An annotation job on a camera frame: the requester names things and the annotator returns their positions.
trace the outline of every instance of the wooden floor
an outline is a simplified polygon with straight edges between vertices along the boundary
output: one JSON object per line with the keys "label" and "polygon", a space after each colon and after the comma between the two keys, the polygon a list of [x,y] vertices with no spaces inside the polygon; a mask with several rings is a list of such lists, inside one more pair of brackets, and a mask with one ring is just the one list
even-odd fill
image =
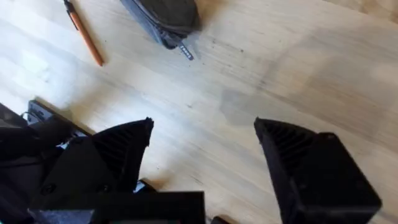
{"label": "wooden floor", "polygon": [[39,98],[93,131],[153,118],[141,176],[204,190],[236,223],[280,223],[256,116],[333,131],[383,199],[372,223],[398,223],[398,24],[322,0],[197,3],[189,62],[118,0],[75,1],[101,68],[63,2],[1,0],[0,102]]}

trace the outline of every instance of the black plastic housing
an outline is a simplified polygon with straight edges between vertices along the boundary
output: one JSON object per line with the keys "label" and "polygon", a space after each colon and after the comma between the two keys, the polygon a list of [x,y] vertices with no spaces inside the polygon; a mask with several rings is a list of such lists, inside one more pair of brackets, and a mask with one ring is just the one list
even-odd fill
{"label": "black plastic housing", "polygon": [[381,208],[381,199],[335,134],[259,118],[254,127],[284,224],[363,224]]}

